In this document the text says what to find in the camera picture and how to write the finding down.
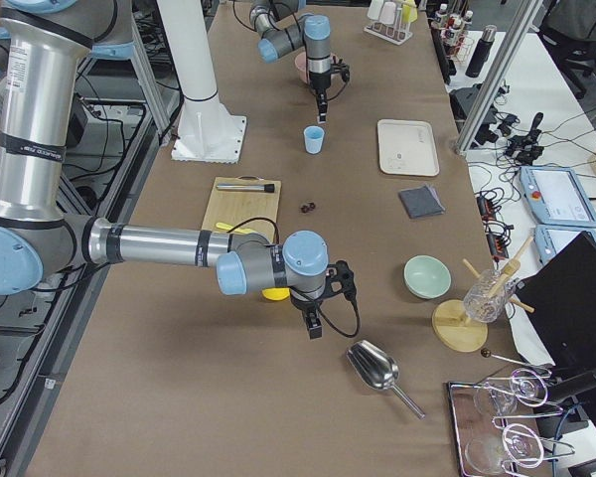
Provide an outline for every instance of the white desk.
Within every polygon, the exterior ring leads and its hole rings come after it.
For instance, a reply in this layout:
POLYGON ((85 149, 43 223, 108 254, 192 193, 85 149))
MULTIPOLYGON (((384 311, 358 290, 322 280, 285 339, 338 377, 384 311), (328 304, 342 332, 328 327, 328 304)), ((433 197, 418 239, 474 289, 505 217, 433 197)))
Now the white desk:
MULTIPOLYGON (((493 50, 491 51, 491 57, 486 62, 480 76, 477 79, 466 77, 465 70, 468 61, 465 61, 463 64, 457 65, 458 73, 456 76, 451 77, 450 89, 471 86, 474 83, 484 81, 493 62, 494 54, 501 45, 503 35, 503 33, 497 35, 493 50)), ((480 32, 471 32, 470 36, 476 41, 480 36, 480 32)), ((499 111, 511 112, 519 117, 521 124, 517 128, 528 130, 534 115, 542 112, 543 121, 539 127, 542 131, 551 131, 557 128, 563 121, 573 116, 578 116, 553 132, 553 134, 560 138, 571 139, 593 129, 593 126, 587 116, 583 114, 578 101, 574 98, 574 95, 536 34, 526 35, 521 48, 506 74, 506 83, 510 86, 510 93, 506 96, 507 102, 503 105, 496 104, 496 106, 499 111)), ((555 163, 569 167, 580 164, 580 166, 574 167, 577 174, 595 176, 591 167, 587 164, 588 159, 593 158, 590 152, 570 142, 554 145, 556 142, 559 142, 559 139, 548 134, 541 135, 539 145, 548 146, 552 144, 552 146, 545 147, 542 156, 535 161, 535 165, 555 163)), ((590 134, 586 134, 579 137, 575 142, 590 151, 595 151, 596 133, 591 132, 590 134)), ((505 144, 506 139, 498 141, 497 145, 500 151, 503 150, 505 144)), ((495 146, 486 144, 484 147, 492 148, 495 146)), ((468 152, 466 160, 469 163, 487 164, 484 167, 470 168, 472 185, 475 192, 481 189, 502 187, 508 194, 510 193, 511 187, 499 179, 500 169, 495 167, 497 154, 497 151, 490 149, 471 150, 468 152)), ((580 177, 580 180, 587 195, 589 197, 596 197, 596 179, 580 177)), ((515 179, 515 185, 518 189, 521 189, 518 178, 515 179)), ((596 210, 596 201, 592 205, 596 210)), ((509 255, 513 256, 525 239, 532 234, 536 221, 523 199, 517 202, 505 203, 502 206, 501 218, 505 223, 515 226, 515 229, 512 231, 512 243, 509 246, 509 255)), ((521 258, 521 270, 518 276, 531 276, 539 270, 540 264, 536 248, 532 246, 521 258)), ((540 340, 538 340, 538 337, 533 331, 525 312, 520 309, 517 310, 517 314, 512 320, 512 327, 519 352, 532 363, 546 362, 548 355, 542 348, 540 340)), ((596 457, 596 429, 593 427, 593 424, 590 423, 590 426, 586 429, 566 434, 565 441, 576 447, 576 454, 561 459, 560 467, 568 467, 596 457)))

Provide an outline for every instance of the green bowl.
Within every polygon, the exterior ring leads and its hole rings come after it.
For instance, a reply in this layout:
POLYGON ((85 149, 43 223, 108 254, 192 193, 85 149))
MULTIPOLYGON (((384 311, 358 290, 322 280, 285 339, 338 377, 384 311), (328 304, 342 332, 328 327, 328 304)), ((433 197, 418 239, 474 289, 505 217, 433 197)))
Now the green bowl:
POLYGON ((419 298, 437 298, 450 288, 450 271, 433 256, 414 256, 404 266, 404 283, 419 298))

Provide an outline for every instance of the wooden cutting board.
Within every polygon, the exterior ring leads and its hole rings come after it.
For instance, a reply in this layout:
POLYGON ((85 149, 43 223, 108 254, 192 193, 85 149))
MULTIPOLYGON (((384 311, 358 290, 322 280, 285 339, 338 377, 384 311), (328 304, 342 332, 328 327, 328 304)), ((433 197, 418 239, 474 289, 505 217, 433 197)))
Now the wooden cutting board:
MULTIPOLYGON (((225 232, 216 227, 217 222, 224 222, 235 226, 252 217, 267 217, 276 220, 278 214, 278 201, 280 200, 280 181, 265 179, 237 179, 234 177, 216 177, 212 186, 210 200, 206 207, 202 229, 207 231, 225 232), (273 193, 219 191, 217 184, 273 184, 273 193)), ((266 221, 254 221, 244 228, 254 229, 273 241, 274 227, 266 221)))

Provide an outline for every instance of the brown tabletop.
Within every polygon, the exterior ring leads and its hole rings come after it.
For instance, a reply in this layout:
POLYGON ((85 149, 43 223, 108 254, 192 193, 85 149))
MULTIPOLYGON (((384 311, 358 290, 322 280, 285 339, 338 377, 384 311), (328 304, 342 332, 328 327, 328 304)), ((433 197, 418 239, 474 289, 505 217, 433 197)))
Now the brown tabletop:
MULTIPOLYGON (((237 5, 241 18, 247 6, 237 5)), ((430 323, 443 299, 462 298, 473 279, 461 264, 490 265, 448 96, 423 23, 395 46, 363 33, 366 9, 309 7, 331 20, 332 49, 352 81, 330 105, 321 154, 304 152, 315 100, 294 55, 265 65, 256 35, 221 5, 210 33, 222 102, 245 114, 236 165, 175 162, 162 150, 133 217, 137 225, 197 229, 216 176, 282 181, 281 235, 312 230, 330 260, 356 273, 364 338, 399 363, 399 384, 427 412, 418 420, 392 393, 369 389, 345 351, 355 342, 324 327, 309 341, 300 312, 260 294, 222 296, 212 269, 115 265, 76 352, 30 476, 446 476, 457 466, 447 381, 477 381, 499 368, 478 353, 443 346, 430 323), (388 176, 377 164, 380 119, 432 124, 441 173, 388 176), (431 183, 446 214, 412 221, 397 192, 431 183), (302 214, 299 207, 317 209, 302 214), (453 285, 442 299, 414 297, 405 262, 438 257, 453 285)), ((343 300, 324 309, 352 330, 343 300)), ((513 352, 506 323, 487 346, 513 352)))

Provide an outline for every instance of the white plate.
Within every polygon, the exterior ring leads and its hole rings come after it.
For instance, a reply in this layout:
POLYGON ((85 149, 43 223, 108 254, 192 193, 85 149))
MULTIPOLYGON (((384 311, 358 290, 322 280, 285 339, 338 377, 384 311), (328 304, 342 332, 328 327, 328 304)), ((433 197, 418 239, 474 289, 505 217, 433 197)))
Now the white plate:
POLYGON ((379 169, 386 174, 439 174, 439 161, 430 124, 424 121, 381 119, 377 122, 379 169))

